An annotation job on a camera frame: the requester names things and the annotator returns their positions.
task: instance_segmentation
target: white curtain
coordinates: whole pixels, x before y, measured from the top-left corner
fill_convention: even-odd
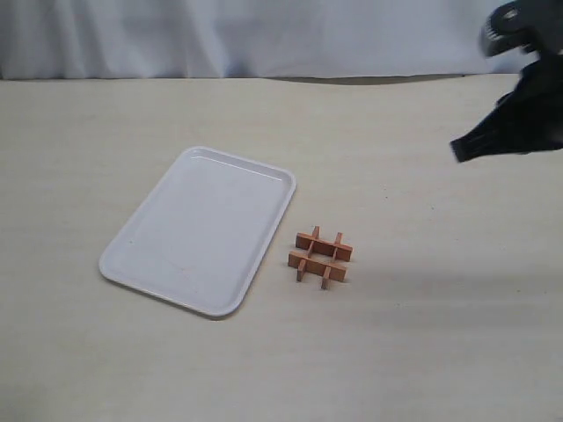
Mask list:
[[[514,73],[496,0],[0,0],[3,78]]]

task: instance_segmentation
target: orange wooden block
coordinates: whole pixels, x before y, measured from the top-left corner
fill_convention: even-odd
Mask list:
[[[336,261],[349,262],[352,258],[351,246],[342,244],[342,233],[336,236],[334,242],[327,242],[319,238],[320,227],[316,226],[311,235],[298,233],[296,248],[306,250],[307,253],[290,252],[288,265],[297,269],[297,281],[302,281],[305,273],[313,273],[322,277],[321,288],[329,288],[330,280],[343,282],[347,268]],[[312,257],[313,253],[326,255],[331,259],[324,262]]]

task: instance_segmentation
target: white tray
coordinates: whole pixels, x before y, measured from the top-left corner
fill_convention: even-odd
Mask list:
[[[288,171],[184,151],[99,260],[109,280],[210,317],[238,308],[296,189]]]

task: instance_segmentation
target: beige table surface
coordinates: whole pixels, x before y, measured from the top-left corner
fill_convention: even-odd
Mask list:
[[[0,420],[563,420],[563,154],[449,149],[515,81],[0,83]],[[297,178],[222,322],[97,267],[194,145]],[[287,268],[315,224],[329,292]]]

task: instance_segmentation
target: tray rim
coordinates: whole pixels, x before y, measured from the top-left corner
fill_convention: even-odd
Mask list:
[[[219,308],[211,309],[209,307],[197,306],[197,305],[194,305],[194,304],[189,303],[189,302],[175,300],[175,299],[168,297],[166,295],[161,295],[161,294],[155,293],[155,292],[153,292],[149,289],[146,289],[146,288],[138,287],[137,285],[135,285],[135,283],[130,282],[130,280],[124,280],[124,278],[121,277],[119,274],[114,273],[111,270],[111,268],[108,267],[108,264],[107,264],[107,260],[108,260],[109,254],[112,251],[112,248],[116,245],[116,243],[118,243],[119,239],[123,236],[123,234],[130,227],[130,225],[133,224],[133,222],[134,222],[135,218],[138,216],[138,214],[151,203],[151,200],[160,191],[160,189],[165,184],[168,177],[172,174],[173,170],[175,169],[175,166],[179,163],[179,161],[186,155],[190,156],[190,155],[197,154],[198,151],[205,151],[205,152],[208,152],[208,153],[211,153],[211,154],[216,154],[218,156],[223,156],[223,157],[227,157],[227,158],[230,158],[230,159],[238,160],[238,161],[241,161],[243,163],[256,165],[256,166],[268,169],[270,171],[279,172],[281,175],[285,176],[289,180],[289,188],[288,188],[287,192],[284,193],[283,202],[281,203],[281,205],[279,206],[279,208],[277,210],[277,215],[274,218],[274,223],[272,224],[272,226],[271,226],[270,230],[267,232],[267,234],[263,237],[263,242],[260,245],[260,248],[258,249],[258,252],[256,253],[256,255],[253,257],[252,266],[251,266],[250,270],[248,271],[248,273],[245,275],[244,283],[242,283],[241,288],[238,290],[237,294],[233,295],[233,300],[231,302],[229,302],[227,305],[221,307],[220,309]],[[151,296],[153,298],[157,298],[161,301],[170,303],[170,304],[175,305],[175,306],[180,306],[181,308],[191,310],[191,311],[193,311],[197,314],[202,314],[204,316],[213,317],[213,318],[226,317],[226,316],[234,313],[235,311],[237,311],[238,308],[241,306],[242,302],[244,301],[246,294],[248,293],[249,287],[251,286],[251,284],[252,284],[252,282],[253,282],[253,280],[256,276],[256,273],[258,272],[260,265],[261,265],[262,261],[264,260],[264,257],[267,254],[267,250],[269,249],[269,246],[274,239],[275,232],[278,230],[280,223],[283,219],[283,216],[286,214],[286,212],[288,210],[289,203],[291,202],[291,200],[292,200],[292,198],[295,194],[296,187],[297,187],[297,182],[296,182],[295,175],[291,171],[283,169],[281,167],[271,165],[271,164],[266,164],[266,163],[258,161],[258,160],[254,160],[254,159],[247,158],[247,157],[244,157],[244,156],[240,156],[240,155],[237,155],[237,154],[232,154],[232,153],[229,153],[229,152],[221,151],[219,149],[214,149],[214,148],[201,146],[201,145],[193,146],[193,147],[184,149],[176,157],[176,159],[172,162],[172,164],[165,171],[165,173],[160,177],[158,182],[153,186],[153,188],[147,194],[145,199],[137,206],[135,211],[129,216],[129,218],[122,225],[122,227],[118,230],[118,232],[115,234],[115,236],[112,238],[112,240],[108,243],[108,245],[106,246],[106,248],[104,249],[104,251],[102,252],[102,254],[99,258],[99,262],[98,262],[99,271],[105,279],[110,280],[114,283],[117,283],[117,284],[119,284],[123,287],[126,287],[128,289],[132,289],[136,292]]]

